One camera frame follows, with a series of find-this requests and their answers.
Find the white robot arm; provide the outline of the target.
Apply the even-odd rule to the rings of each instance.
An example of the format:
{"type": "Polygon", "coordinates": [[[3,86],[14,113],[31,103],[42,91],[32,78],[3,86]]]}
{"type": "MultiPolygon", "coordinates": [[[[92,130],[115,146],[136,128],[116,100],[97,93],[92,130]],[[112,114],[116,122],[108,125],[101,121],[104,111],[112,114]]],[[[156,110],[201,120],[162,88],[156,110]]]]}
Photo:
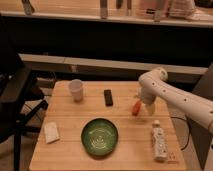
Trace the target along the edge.
{"type": "Polygon", "coordinates": [[[213,134],[213,101],[173,87],[167,80],[168,73],[162,67],[142,74],[139,77],[142,102],[152,105],[159,96],[213,134]]]}

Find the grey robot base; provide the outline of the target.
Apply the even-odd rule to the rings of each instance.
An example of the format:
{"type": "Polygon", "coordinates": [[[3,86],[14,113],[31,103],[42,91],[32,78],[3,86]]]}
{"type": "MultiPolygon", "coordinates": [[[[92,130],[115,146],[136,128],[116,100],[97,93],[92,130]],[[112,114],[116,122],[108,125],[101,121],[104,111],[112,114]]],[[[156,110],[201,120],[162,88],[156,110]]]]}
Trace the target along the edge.
{"type": "MultiPolygon", "coordinates": [[[[213,62],[197,82],[192,93],[213,101],[213,62]]],[[[204,169],[213,136],[192,119],[188,118],[187,121],[191,127],[191,137],[200,168],[204,169]]]]}

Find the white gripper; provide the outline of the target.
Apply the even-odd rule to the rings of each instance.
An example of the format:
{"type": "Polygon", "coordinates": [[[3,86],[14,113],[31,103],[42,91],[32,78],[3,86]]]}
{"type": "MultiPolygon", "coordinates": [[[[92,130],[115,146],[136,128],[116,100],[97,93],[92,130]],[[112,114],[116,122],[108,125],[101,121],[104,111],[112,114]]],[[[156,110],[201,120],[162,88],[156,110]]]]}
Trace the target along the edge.
{"type": "Polygon", "coordinates": [[[147,113],[152,116],[155,113],[156,95],[152,93],[148,88],[141,87],[139,91],[140,100],[146,105],[145,108],[147,113]]]}

